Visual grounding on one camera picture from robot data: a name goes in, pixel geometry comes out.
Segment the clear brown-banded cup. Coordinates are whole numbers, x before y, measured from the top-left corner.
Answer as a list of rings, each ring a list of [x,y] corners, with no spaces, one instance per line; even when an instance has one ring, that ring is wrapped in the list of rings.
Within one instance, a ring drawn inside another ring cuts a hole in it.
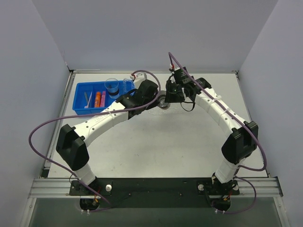
[[[165,101],[166,95],[159,95],[157,99],[157,106],[162,110],[167,110],[170,107],[170,103]]]

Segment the clear blue-tinted cup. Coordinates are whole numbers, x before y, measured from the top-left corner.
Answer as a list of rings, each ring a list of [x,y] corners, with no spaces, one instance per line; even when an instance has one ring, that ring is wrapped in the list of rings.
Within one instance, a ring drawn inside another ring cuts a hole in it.
[[[117,99],[119,97],[119,81],[115,78],[109,78],[105,81],[105,88],[110,98]]]

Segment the clear acrylic toothbrush holder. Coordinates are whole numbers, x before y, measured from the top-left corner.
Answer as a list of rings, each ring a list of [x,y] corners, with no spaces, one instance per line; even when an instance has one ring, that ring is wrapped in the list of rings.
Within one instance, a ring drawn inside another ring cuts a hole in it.
[[[135,86],[134,82],[131,79],[122,80],[122,94],[126,94],[133,89],[135,89]]]

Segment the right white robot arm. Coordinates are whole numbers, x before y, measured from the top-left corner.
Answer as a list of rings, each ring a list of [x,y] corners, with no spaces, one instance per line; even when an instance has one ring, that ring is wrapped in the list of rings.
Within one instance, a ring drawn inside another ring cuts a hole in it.
[[[227,140],[221,148],[224,159],[213,179],[220,183],[231,181],[239,165],[257,148],[258,125],[233,112],[204,78],[188,77],[186,68],[170,68],[170,72],[165,101],[182,103],[189,98],[193,105],[203,108],[219,125]]]

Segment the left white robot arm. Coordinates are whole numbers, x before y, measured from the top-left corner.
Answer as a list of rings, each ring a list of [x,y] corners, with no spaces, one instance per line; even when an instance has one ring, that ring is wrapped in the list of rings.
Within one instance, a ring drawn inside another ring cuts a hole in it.
[[[97,190],[97,177],[89,166],[88,146],[100,135],[115,125],[139,115],[144,110],[157,104],[160,82],[144,77],[134,78],[135,89],[121,95],[99,115],[77,124],[61,127],[56,151],[81,180],[80,189],[85,194]]]

